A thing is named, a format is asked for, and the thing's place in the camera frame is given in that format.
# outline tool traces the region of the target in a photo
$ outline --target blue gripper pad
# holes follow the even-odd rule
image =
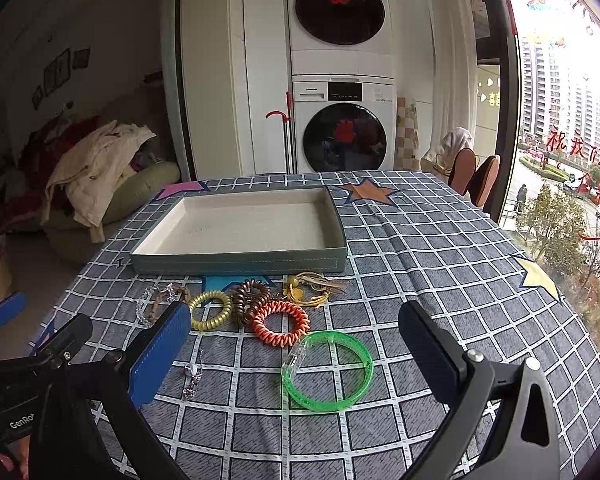
[[[16,292],[0,302],[0,327],[24,309],[24,294]]]
[[[179,303],[129,371],[129,397],[136,408],[154,400],[190,329],[189,307]]]

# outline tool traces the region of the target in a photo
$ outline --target keychain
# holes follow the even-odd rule
[[[321,292],[319,296],[314,296],[310,300],[304,300],[304,293],[300,287],[301,283],[310,286],[316,292]],[[295,276],[289,276],[286,280],[283,295],[289,301],[302,306],[321,306],[329,299],[329,294],[346,294],[346,283],[332,282],[328,278],[317,274],[316,272],[300,272]]]

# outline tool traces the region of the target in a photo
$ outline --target beige cloth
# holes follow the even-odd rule
[[[458,152],[463,148],[473,148],[473,146],[474,138],[472,134],[469,130],[458,126],[452,132],[446,134],[437,146],[432,146],[422,159],[444,171],[450,171]]]
[[[147,127],[111,121],[66,152],[45,187],[41,223],[49,218],[56,186],[64,186],[74,220],[90,228],[91,240],[103,242],[102,218],[134,153],[155,134]]]

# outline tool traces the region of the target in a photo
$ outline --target person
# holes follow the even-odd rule
[[[521,212],[526,202],[526,184],[523,184],[516,195],[516,212]]]

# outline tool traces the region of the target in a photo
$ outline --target coiled hair tie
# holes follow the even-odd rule
[[[197,321],[193,319],[193,310],[206,300],[211,300],[212,298],[222,301],[222,310],[220,311],[220,314],[206,321]],[[187,305],[191,311],[191,328],[192,330],[199,330],[200,332],[213,330],[222,325],[222,323],[229,319],[232,310],[231,299],[222,290],[207,290],[187,301]]]
[[[275,312],[286,312],[294,318],[296,327],[288,334],[278,334],[269,330],[264,320]],[[309,332],[309,316],[301,306],[289,301],[271,301],[261,307],[253,318],[253,331],[265,343],[273,346],[291,346]]]
[[[257,290],[254,298],[249,297],[251,289]],[[271,301],[271,288],[260,280],[244,280],[235,289],[232,301],[235,320],[239,325],[249,325],[258,309]]]

